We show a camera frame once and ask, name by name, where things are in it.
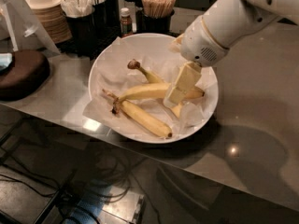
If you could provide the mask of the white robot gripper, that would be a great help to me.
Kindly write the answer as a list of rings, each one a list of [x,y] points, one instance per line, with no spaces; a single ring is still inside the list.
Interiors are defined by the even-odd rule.
[[[203,16],[195,19],[184,34],[176,37],[170,43],[169,49],[180,52],[182,57],[192,62],[186,62],[179,68],[178,75],[164,97],[166,107],[174,107],[185,98],[200,79],[202,66],[214,65],[229,51],[208,31]]]

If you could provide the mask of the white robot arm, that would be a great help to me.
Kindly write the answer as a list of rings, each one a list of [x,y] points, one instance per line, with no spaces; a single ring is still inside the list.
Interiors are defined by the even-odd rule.
[[[238,40],[278,18],[298,24],[299,0],[217,0],[174,43],[187,63],[166,92],[164,105],[178,105],[200,79],[202,68],[216,64]]]

